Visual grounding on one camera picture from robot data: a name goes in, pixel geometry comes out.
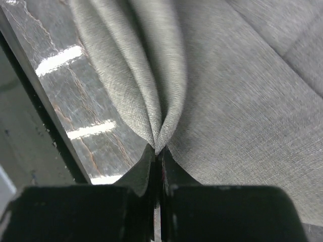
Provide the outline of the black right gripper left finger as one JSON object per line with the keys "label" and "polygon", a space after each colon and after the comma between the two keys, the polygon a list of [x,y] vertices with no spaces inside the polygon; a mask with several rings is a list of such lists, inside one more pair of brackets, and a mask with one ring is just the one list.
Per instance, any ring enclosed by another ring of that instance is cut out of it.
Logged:
{"label": "black right gripper left finger", "polygon": [[151,241],[154,149],[111,185],[27,187],[1,217],[1,241]]}

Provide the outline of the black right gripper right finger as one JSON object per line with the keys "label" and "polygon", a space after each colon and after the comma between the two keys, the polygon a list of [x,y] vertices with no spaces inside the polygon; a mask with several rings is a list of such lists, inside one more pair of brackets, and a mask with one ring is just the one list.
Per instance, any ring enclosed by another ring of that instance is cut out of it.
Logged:
{"label": "black right gripper right finger", "polygon": [[278,187],[203,185],[164,148],[157,157],[163,241],[307,241]]}

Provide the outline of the grey cloth napkin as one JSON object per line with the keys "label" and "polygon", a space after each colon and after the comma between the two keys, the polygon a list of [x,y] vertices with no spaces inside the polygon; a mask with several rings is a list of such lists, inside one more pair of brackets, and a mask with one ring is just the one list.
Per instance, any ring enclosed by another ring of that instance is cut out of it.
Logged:
{"label": "grey cloth napkin", "polygon": [[235,1],[71,1],[124,122],[195,179],[274,185],[322,225],[322,98]]}

